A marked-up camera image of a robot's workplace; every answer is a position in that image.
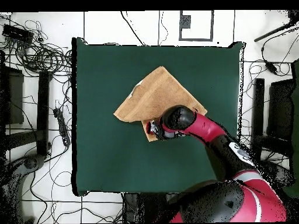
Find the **power adapter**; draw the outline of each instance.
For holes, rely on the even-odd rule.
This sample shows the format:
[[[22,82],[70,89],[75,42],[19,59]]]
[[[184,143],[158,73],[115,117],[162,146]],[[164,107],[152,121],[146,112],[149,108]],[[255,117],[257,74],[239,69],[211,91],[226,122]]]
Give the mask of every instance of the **power adapter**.
[[[4,24],[2,35],[13,40],[21,41],[24,44],[30,45],[34,34],[30,31],[20,29]]]
[[[273,74],[277,75],[277,68],[274,66],[273,63],[268,62],[267,60],[265,60],[265,64],[266,64],[266,68]]]

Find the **black cable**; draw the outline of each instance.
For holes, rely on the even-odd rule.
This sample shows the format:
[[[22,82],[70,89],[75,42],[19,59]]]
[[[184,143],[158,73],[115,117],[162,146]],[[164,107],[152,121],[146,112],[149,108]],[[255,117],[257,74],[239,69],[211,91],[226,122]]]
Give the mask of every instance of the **black cable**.
[[[167,32],[167,35],[166,35],[165,39],[164,39],[164,40],[162,40],[162,41],[160,42],[159,46],[162,44],[162,42],[166,41],[166,40],[167,40],[167,37],[168,37],[168,30],[167,30],[167,28],[164,26],[164,24],[162,23],[162,20],[163,20],[163,15],[164,15],[164,10],[163,10],[163,12],[162,12],[162,17],[161,17],[161,25],[162,25],[162,26],[164,27],[164,29],[166,30],[166,32]]]
[[[32,180],[32,182],[31,182],[31,185],[30,185],[30,189],[29,189],[29,190],[31,191],[31,193],[32,193],[33,196],[35,196],[38,200],[42,201],[42,202],[45,203],[45,205],[46,205],[46,208],[44,209],[43,213],[40,215],[39,219],[37,220],[37,223],[36,223],[36,224],[39,224],[41,217],[44,215],[44,213],[46,212],[46,210],[47,210],[47,208],[48,208],[48,204],[47,204],[43,199],[41,199],[40,197],[38,197],[38,196],[32,191],[32,184],[33,184],[34,180],[35,180],[35,171],[33,172],[33,180]]]
[[[53,217],[53,213],[54,213],[54,211],[56,210],[56,206],[57,206],[56,203],[53,203],[53,204],[52,204],[52,206],[51,206],[51,215],[48,216],[48,218],[47,218],[46,220],[44,220],[41,224],[43,224],[44,222],[46,222],[51,216]]]
[[[273,36],[273,37],[269,38],[268,40],[266,40],[266,41],[264,42],[263,46],[262,46],[262,49],[261,49],[261,52],[262,52],[262,58],[263,58],[263,60],[264,60],[264,62],[265,62],[265,64],[266,64],[266,66],[268,67],[268,69],[269,69],[272,73],[274,73],[275,75],[277,75],[277,76],[285,76],[285,75],[288,75],[288,73],[290,72],[290,64],[289,64],[289,63],[287,63],[287,65],[288,65],[288,71],[287,71],[287,73],[283,73],[283,72],[281,71],[281,65],[282,65],[282,63],[284,62],[284,60],[286,59],[286,57],[288,56],[288,54],[290,53],[291,48],[293,47],[295,41],[299,38],[299,35],[295,38],[295,40],[293,41],[291,47],[288,49],[288,52],[287,52],[286,56],[283,58],[283,60],[280,62],[280,64],[277,65],[278,68],[279,68],[279,71],[277,71],[277,68],[275,67],[274,63],[269,62],[269,61],[267,61],[267,60],[265,59],[265,57],[264,57],[265,45],[266,45],[266,43],[267,43],[268,41],[270,41],[270,40],[272,40],[272,39],[274,39],[274,38],[276,38],[276,37],[278,37],[278,36],[285,35],[286,33],[292,32],[292,31],[297,30],[297,29],[299,29],[299,27],[295,27],[295,28],[293,28],[293,29],[284,31],[284,32],[281,33],[281,34],[278,34],[278,35],[276,35],[276,36]]]
[[[55,185],[57,185],[57,186],[59,186],[59,187],[66,187],[66,186],[69,186],[71,183],[69,183],[68,185],[59,185],[59,184],[57,184],[56,182],[55,182],[55,180],[53,180],[53,178],[52,178],[52,175],[51,175],[51,169],[50,169],[50,167],[51,167],[51,159],[49,160],[49,174],[50,174],[50,178],[51,178],[51,180],[52,180],[52,182],[53,182],[53,184],[55,184]],[[63,172],[61,172],[61,173],[69,173],[70,175],[71,175],[71,173],[70,172],[68,172],[68,171],[63,171]]]
[[[131,27],[131,25],[130,25],[129,22],[127,21],[127,19],[124,17],[122,11],[120,11],[120,14],[121,14],[122,18],[126,21],[126,23],[128,24],[128,26],[130,27],[130,29],[132,30],[132,32],[134,33],[134,35],[136,36],[136,38],[138,39],[138,41],[140,42],[140,44],[144,46],[144,43],[143,43],[143,42],[140,40],[140,38],[137,36],[137,34],[135,33],[135,31],[133,30],[133,28]]]
[[[267,156],[267,158],[265,159],[265,161],[268,161],[269,158],[271,158],[273,155],[275,155],[275,152],[272,151],[272,152]]]
[[[241,116],[244,114],[244,113],[247,113],[249,110],[251,110],[251,109],[253,109],[254,108],[254,106],[253,107],[251,107],[251,108],[249,108],[249,109],[247,109],[246,111],[244,111],[242,114],[241,114]]]
[[[34,134],[34,137],[35,137],[35,141],[37,142],[37,136],[36,136],[36,133],[35,133],[35,131],[34,131],[34,129],[33,129],[33,126],[31,125],[31,122],[30,122],[29,119],[28,119],[27,114],[23,111],[23,109],[21,109],[20,107],[18,107],[17,105],[15,105],[11,100],[10,100],[9,102],[12,103],[17,109],[19,109],[19,110],[21,110],[21,111],[23,112],[23,114],[24,114],[25,117],[27,118],[27,121],[28,121],[28,123],[29,123],[29,125],[30,125],[30,127],[31,127],[31,129],[32,129],[32,131],[33,131],[33,134]]]
[[[289,160],[289,158],[277,158],[277,159],[269,159],[268,161],[271,161],[271,162],[273,162],[273,161],[277,161],[277,160]]]
[[[13,99],[13,100],[26,99],[26,98],[30,98],[30,97],[31,97],[31,99],[32,99],[33,102],[26,102],[26,101],[22,101],[22,100],[21,100],[21,102],[22,102],[22,103],[26,103],[26,104],[34,104],[34,105],[38,105],[38,104],[35,102],[35,100],[34,100],[34,98],[33,98],[32,95],[30,95],[30,96],[26,96],[26,97],[21,97],[21,98],[15,98],[15,99]],[[51,107],[49,107],[49,106],[46,106],[46,105],[43,106],[43,108],[49,108],[50,110],[53,111],[53,108],[51,108]]]
[[[27,150],[27,152],[24,154],[24,157],[26,156],[26,154],[27,154],[29,151],[31,151],[31,150],[34,149],[34,148],[36,148],[36,146],[34,146],[33,148]]]
[[[247,96],[248,96],[249,98],[251,98],[251,99],[252,99],[252,97],[251,97],[250,95],[248,95],[248,90],[251,89],[251,87],[252,87],[252,85],[253,85],[253,81],[259,76],[259,74],[267,70],[267,69],[265,69],[265,70],[263,71],[263,70],[262,70],[262,67],[261,67],[260,65],[252,66],[254,63],[256,63],[256,62],[258,62],[258,61],[260,61],[260,59],[258,59],[258,60],[256,60],[256,61],[252,62],[252,63],[250,64],[250,66],[249,66],[249,75],[250,75],[250,79],[251,79],[251,81],[250,81],[250,83],[248,84],[246,91],[243,92],[243,93],[246,93]],[[251,73],[251,69],[254,68],[254,67],[260,67],[260,71],[259,71],[258,73]],[[257,74],[257,76],[256,76],[254,79],[252,79],[252,75],[254,75],[254,74]]]
[[[120,193],[121,198],[123,199],[123,201],[131,208],[132,211],[135,212],[134,207],[126,200],[126,198],[124,197],[124,195],[122,193]]]
[[[119,212],[116,214],[116,217],[114,218],[114,222],[117,223],[119,221],[119,219],[123,216],[123,213],[121,213],[121,210],[119,210]]]
[[[61,174],[63,174],[63,173],[69,173],[69,174],[71,175],[71,173],[68,172],[68,171],[62,171],[61,173],[59,173],[59,174],[55,177],[54,180],[53,180],[52,177],[51,177],[51,179],[53,180],[52,189],[51,189],[51,201],[52,201],[52,206],[51,206],[51,207],[53,207],[53,205],[55,204],[55,203],[53,204],[53,188],[54,188],[54,185],[57,185],[57,186],[59,186],[59,187],[66,187],[66,186],[69,186],[69,185],[72,184],[72,183],[69,183],[69,184],[67,184],[67,185],[58,185],[58,184],[56,183],[56,179],[57,179]],[[52,216],[52,218],[53,218],[53,224],[54,224],[54,222],[55,222],[55,209],[54,209],[53,211],[51,211],[51,215],[50,215],[50,216]]]
[[[69,147],[66,147],[62,153],[60,153],[60,154],[57,155],[57,156],[52,157],[51,159],[46,160],[45,162],[48,162],[49,160],[53,160],[53,159],[55,159],[56,157],[58,157],[58,156],[60,156],[60,155],[63,155],[63,154],[68,150],[68,148],[69,148]],[[49,172],[47,172],[42,178],[40,178],[39,181],[41,181],[41,180],[42,180],[48,173],[49,173]],[[23,197],[29,190],[30,190],[30,189],[28,189],[27,191],[25,191],[25,192],[22,194],[22,197]]]
[[[4,61],[4,62],[6,62],[6,60],[7,60],[8,58],[10,58],[10,57],[11,57],[11,53],[12,53],[12,50],[13,50],[13,48],[14,48],[15,44],[16,44],[16,42],[15,42],[15,41],[13,41],[13,42],[12,42],[12,45],[9,45],[9,53],[8,53],[8,56],[7,56],[7,58],[5,59],[5,61]]]
[[[29,28],[27,26],[29,22],[34,23],[36,28]],[[35,77],[31,75],[29,71],[39,73],[44,70],[52,72],[55,76],[61,76],[58,75],[57,72],[63,72],[65,67],[71,66],[71,50],[64,54],[62,48],[57,45],[51,43],[43,44],[43,41],[47,40],[48,37],[42,32],[39,21],[34,22],[32,20],[27,20],[25,21],[25,26],[18,23],[16,23],[15,26],[20,26],[24,30],[34,34],[33,42],[31,44],[25,44],[18,40],[16,42],[16,48],[10,43],[15,42],[14,40],[8,38],[7,41],[5,41],[5,48],[10,46],[11,49],[15,49],[15,56],[20,65],[24,67],[29,77]]]
[[[55,220],[55,222],[54,222],[54,224],[56,224],[56,223],[58,223],[57,221],[58,221],[58,219],[61,217],[61,216],[63,216],[63,215],[70,215],[70,214],[74,214],[74,213],[77,213],[77,212],[79,212],[79,211],[82,211],[82,210],[86,210],[86,211],[88,211],[88,212],[90,212],[92,215],[94,215],[94,216],[97,216],[97,217],[99,217],[99,218],[101,218],[102,219],[102,221],[105,221],[105,222],[110,222],[110,223],[114,223],[114,222],[111,222],[111,221],[108,221],[108,220],[106,220],[107,218],[112,218],[111,216],[107,216],[107,217],[102,217],[102,216],[100,216],[100,215],[97,215],[97,214],[95,214],[95,213],[93,213],[90,209],[88,209],[88,208],[82,208],[82,209],[78,209],[78,210],[76,210],[76,211],[72,211],[72,212],[65,212],[65,213],[62,213],[62,214],[60,214],[59,215],[59,217]]]

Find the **wire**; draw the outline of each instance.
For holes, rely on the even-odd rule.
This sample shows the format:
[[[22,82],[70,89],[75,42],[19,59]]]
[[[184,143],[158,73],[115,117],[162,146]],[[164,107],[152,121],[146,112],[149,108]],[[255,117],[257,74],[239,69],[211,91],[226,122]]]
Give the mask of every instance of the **wire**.
[[[57,155],[57,156],[55,156],[55,157],[52,157],[52,158],[49,159],[49,160],[53,160],[53,159],[55,159],[56,157],[58,157],[58,156],[60,156],[60,155],[63,155],[63,154],[68,150],[68,148],[69,148],[69,147],[66,147],[62,153],[60,153],[59,155]],[[49,173],[49,172],[47,172],[42,178],[40,178],[39,181],[41,181],[41,180],[42,180],[48,173]],[[22,197],[23,197],[29,190],[30,190],[30,189],[28,189],[27,191],[25,191],[25,192],[22,194]]]
[[[267,156],[267,158],[265,159],[265,161],[268,161],[269,158],[271,158],[273,155],[275,155],[275,152],[272,151],[272,152]]]
[[[38,105],[38,104],[35,102],[35,100],[34,100],[34,98],[33,98],[32,95],[30,95],[30,96],[26,96],[26,97],[21,97],[21,98],[15,98],[14,100],[26,99],[26,98],[30,98],[30,97],[32,98],[32,101],[33,101],[33,102],[26,102],[26,101],[20,101],[20,102],[22,102],[22,103],[26,103],[26,104],[34,104],[34,105]],[[43,106],[43,108],[44,108],[44,109],[49,108],[50,110],[53,111],[53,108],[51,108],[51,107],[49,107],[49,106]]]
[[[21,109],[20,107],[18,107],[17,105],[15,105],[11,100],[10,100],[10,103],[12,103],[17,109],[19,109],[19,110],[21,110],[23,112],[23,114],[27,118],[27,121],[28,121],[28,123],[29,123],[29,125],[30,125],[30,127],[31,127],[31,129],[33,131],[33,135],[35,137],[35,141],[37,142],[36,132],[34,131],[33,126],[31,125],[31,122],[29,121],[27,114],[23,111],[23,109]]]
[[[31,150],[34,149],[34,148],[36,148],[36,146],[34,146],[33,148],[29,149],[29,150],[24,154],[24,157],[27,155],[27,153],[28,153],[29,151],[31,151]]]
[[[58,223],[57,221],[58,221],[58,219],[59,219],[61,216],[63,216],[63,215],[74,214],[74,213],[77,213],[77,212],[79,212],[79,211],[82,211],[83,209],[86,210],[86,211],[88,211],[88,212],[90,212],[92,215],[101,218],[101,219],[102,219],[101,221],[110,222],[110,223],[115,223],[114,221],[108,221],[108,220],[106,220],[107,218],[112,218],[111,216],[102,217],[102,216],[100,216],[100,215],[97,215],[97,214],[93,213],[93,212],[92,212],[90,209],[88,209],[88,208],[82,208],[82,209],[78,209],[78,210],[76,210],[76,211],[65,212],[65,213],[60,214],[59,217],[54,221],[54,224]]]
[[[266,40],[266,41],[264,42],[264,44],[263,44],[262,49],[261,49],[261,52],[262,52],[262,58],[263,58],[264,62],[268,62],[268,61],[265,59],[265,57],[264,57],[264,50],[265,50],[265,45],[266,45],[266,43],[267,43],[268,41],[270,41],[271,39],[274,39],[274,38],[276,38],[276,37],[278,37],[278,36],[281,36],[281,35],[285,35],[286,33],[289,33],[289,32],[293,32],[293,31],[295,31],[295,30],[297,30],[297,29],[299,29],[299,27],[295,27],[295,28],[293,28],[293,29],[284,31],[284,32],[282,32],[281,34],[278,34],[278,35],[273,36],[273,37],[269,38],[268,40]],[[279,63],[279,65],[275,65],[275,66],[278,66],[278,69],[279,69],[277,72],[273,72],[275,75],[277,75],[277,76],[285,76],[285,75],[288,75],[288,73],[290,72],[291,67],[290,67],[290,64],[289,64],[289,63],[287,63],[287,65],[288,65],[288,71],[287,71],[286,73],[283,73],[283,72],[281,71],[281,65],[282,65],[282,63],[284,62],[284,60],[287,58],[288,54],[289,54],[290,51],[291,51],[291,48],[293,47],[294,43],[296,42],[296,40],[297,40],[298,38],[299,38],[299,35],[298,35],[298,36],[295,38],[295,40],[293,41],[291,47],[288,49],[288,52],[287,52],[286,56],[284,56],[283,60]]]
[[[44,220],[41,224],[43,224],[44,222],[46,222],[51,216],[53,217],[53,213],[54,213],[54,211],[56,210],[56,206],[57,206],[57,204],[54,202],[54,203],[52,204],[52,206],[51,206],[51,215],[48,216],[48,218],[47,218],[46,220]]]
[[[133,28],[131,27],[131,25],[129,24],[129,22],[127,21],[127,19],[124,17],[123,12],[120,11],[120,14],[122,16],[122,18],[126,21],[126,23],[128,24],[128,26],[130,27],[130,29],[132,30],[132,32],[134,33],[134,35],[136,36],[136,38],[138,39],[138,41],[140,42],[140,44],[142,46],[144,46],[144,43],[140,40],[140,38],[137,36],[137,34],[135,33],[135,31],[133,30]]]
[[[63,154],[61,154],[60,156],[59,156],[59,158],[58,158],[58,160],[56,161],[56,163],[60,160],[60,158],[61,158],[61,156],[62,156]],[[51,169],[50,169],[50,166],[51,166],[51,159],[49,160],[49,174],[50,174],[50,178],[51,178],[51,180],[52,180],[52,182],[53,182],[53,184],[55,184],[55,185],[57,185],[57,186],[59,186],[59,187],[66,187],[66,186],[69,186],[71,183],[69,183],[69,184],[67,184],[67,185],[59,185],[59,184],[57,184],[56,182],[55,182],[55,180],[53,180],[53,178],[52,178],[52,175],[51,175]],[[68,172],[68,171],[63,171],[63,172],[61,172],[61,173],[69,173],[70,175],[71,175],[71,173],[70,172]]]
[[[51,208],[53,207],[54,204],[56,204],[56,203],[53,204],[53,187],[54,187],[55,184],[58,185],[58,184],[56,183],[56,179],[57,179],[61,174],[63,174],[63,173],[69,173],[70,175],[72,175],[72,174],[71,174],[70,172],[68,172],[68,171],[62,171],[62,172],[59,173],[59,174],[56,176],[56,178],[53,180],[52,189],[51,189],[51,201],[52,201],[52,206],[51,206]],[[71,185],[71,183],[69,183],[69,184],[67,184],[67,185],[58,185],[58,186],[59,186],[59,187],[66,187],[66,186],[69,186],[69,185]],[[51,211],[51,216],[52,216],[52,218],[53,218],[53,224],[54,224],[54,222],[55,222],[55,209],[54,209],[53,211]]]
[[[167,32],[167,35],[166,35],[166,37],[165,37],[165,39],[164,40],[162,40],[161,42],[160,42],[160,44],[159,44],[159,46],[162,44],[162,42],[164,42],[164,41],[166,41],[167,40],[167,36],[168,36],[168,30],[167,30],[167,28],[163,25],[163,23],[162,23],[162,20],[163,20],[163,15],[164,15],[164,10],[163,10],[163,12],[162,12],[162,17],[161,17],[161,25],[164,27],[164,29],[166,30],[166,32]]]
[[[32,55],[28,54],[29,49],[33,52]],[[62,72],[64,65],[66,65],[65,55],[60,49],[60,47],[50,43],[27,45],[20,42],[15,49],[15,55],[26,70],[35,73],[46,70],[55,75],[57,72]]]
[[[253,108],[254,108],[254,106],[251,107],[251,108],[249,108],[249,109],[247,109],[246,111],[244,111],[244,112],[241,114],[241,116],[243,116],[243,114],[247,113],[249,110],[251,110],[251,109],[253,109]]]
[[[274,162],[274,161],[277,161],[277,160],[281,160],[281,162],[283,162],[283,160],[290,160],[290,158],[284,158],[284,155],[282,156],[282,158],[280,158],[280,159],[270,159],[269,161],[272,161],[272,162]]]
[[[249,98],[251,98],[251,99],[252,99],[252,97],[251,97],[250,95],[248,95],[248,90],[251,89],[251,87],[252,87],[252,85],[253,85],[253,81],[259,76],[259,74],[267,70],[267,69],[262,70],[262,67],[261,67],[260,65],[252,66],[254,63],[256,63],[256,62],[258,62],[258,61],[261,61],[261,60],[258,59],[258,60],[256,60],[256,61],[252,62],[252,63],[250,64],[250,66],[249,66],[249,75],[250,75],[250,79],[251,79],[251,81],[250,81],[250,83],[248,84],[246,91],[244,91],[244,93],[246,93],[247,96],[248,96]],[[252,73],[252,72],[251,72],[251,69],[254,68],[254,67],[259,67],[259,68],[260,68],[260,71],[259,71],[258,73]]]
[[[120,193],[120,195],[121,195],[121,198],[123,199],[123,201],[126,202],[126,204],[131,208],[131,210],[133,212],[135,212],[134,207],[126,200],[126,198],[124,197],[124,195],[122,193]]]
[[[40,215],[39,219],[37,220],[37,223],[36,223],[36,224],[39,224],[41,217],[44,215],[44,213],[46,212],[46,210],[47,210],[47,208],[48,208],[48,204],[47,204],[47,202],[45,202],[43,199],[41,199],[40,197],[38,197],[38,196],[32,191],[32,184],[33,184],[34,180],[35,180],[35,171],[33,172],[33,180],[32,180],[31,185],[30,185],[30,191],[31,191],[31,193],[32,193],[33,196],[35,196],[38,200],[42,201],[42,202],[45,203],[45,205],[46,205],[46,208],[44,209],[43,213]]]
[[[276,36],[273,36],[273,37],[269,38],[268,40],[266,40],[266,41],[265,41],[265,43],[263,44],[263,47],[262,47],[262,49],[261,49],[261,51],[262,51],[262,58],[263,58],[263,60],[264,60],[264,61],[267,61],[267,60],[264,58],[264,55],[263,55],[263,53],[264,53],[265,45],[266,45],[266,43],[267,43],[268,41],[270,41],[270,40],[272,40],[272,39],[274,39],[274,38],[276,38],[276,37],[278,37],[278,36],[284,35],[285,33],[290,33],[290,32],[292,32],[292,31],[295,31],[295,30],[297,30],[297,29],[299,29],[299,27],[295,27],[295,28],[293,28],[293,29],[290,29],[290,30],[284,31],[284,32],[282,32],[282,33],[280,33],[280,34],[278,34],[278,35],[276,35]],[[294,42],[292,43],[292,45],[291,45],[290,49],[288,50],[288,53],[287,53],[287,55],[289,54],[289,52],[290,52],[290,50],[291,50],[291,48],[292,48],[293,44],[295,43],[296,39],[294,40]]]
[[[32,29],[27,26],[27,22],[32,22],[35,24],[36,28]],[[39,21],[27,20],[25,21],[25,27],[35,34],[33,37],[33,42],[42,43],[44,40],[48,39],[48,36],[41,30],[41,24]]]

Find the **brown towel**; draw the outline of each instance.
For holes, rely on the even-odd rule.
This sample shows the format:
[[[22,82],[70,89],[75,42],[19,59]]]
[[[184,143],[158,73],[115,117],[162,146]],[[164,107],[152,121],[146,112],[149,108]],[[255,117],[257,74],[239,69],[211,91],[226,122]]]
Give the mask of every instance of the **brown towel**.
[[[148,140],[146,124],[175,105],[184,105],[205,115],[207,110],[164,68],[158,67],[139,82],[114,115],[124,122],[141,121]]]

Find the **black border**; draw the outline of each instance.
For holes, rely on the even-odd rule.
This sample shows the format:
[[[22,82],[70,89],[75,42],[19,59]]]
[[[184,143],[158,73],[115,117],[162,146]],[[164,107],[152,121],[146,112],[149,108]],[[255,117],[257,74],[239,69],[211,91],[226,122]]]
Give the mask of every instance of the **black border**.
[[[179,29],[179,41],[208,41],[213,42],[214,35],[214,11],[211,10],[211,29],[210,29],[210,38],[182,38],[183,27],[180,25]],[[180,10],[180,18],[183,16],[183,10]]]
[[[77,38],[72,38],[72,192],[79,197],[76,177],[77,177]]]
[[[80,197],[79,192],[77,190],[76,177],[77,177],[77,39],[81,39],[82,42],[89,46],[116,46],[116,44],[88,44],[83,38],[72,38],[72,77],[71,77],[71,87],[72,87],[72,176],[71,176],[71,184],[72,191],[74,195]],[[244,50],[246,43],[238,41],[232,42],[228,47],[217,47],[210,46],[219,49],[230,49],[238,43],[242,43],[243,46],[239,52],[239,63],[241,65],[241,71],[239,73],[240,76],[240,95],[239,95],[239,111],[238,111],[238,119],[237,119],[237,140],[241,139],[241,117],[242,117],[242,97],[243,97],[243,86],[244,86]],[[151,45],[150,47],[161,47],[160,45]],[[163,47],[176,47],[175,45],[163,45]],[[180,47],[192,47],[199,48],[205,46],[187,46],[182,45]],[[107,193],[120,193],[120,191],[107,191]]]

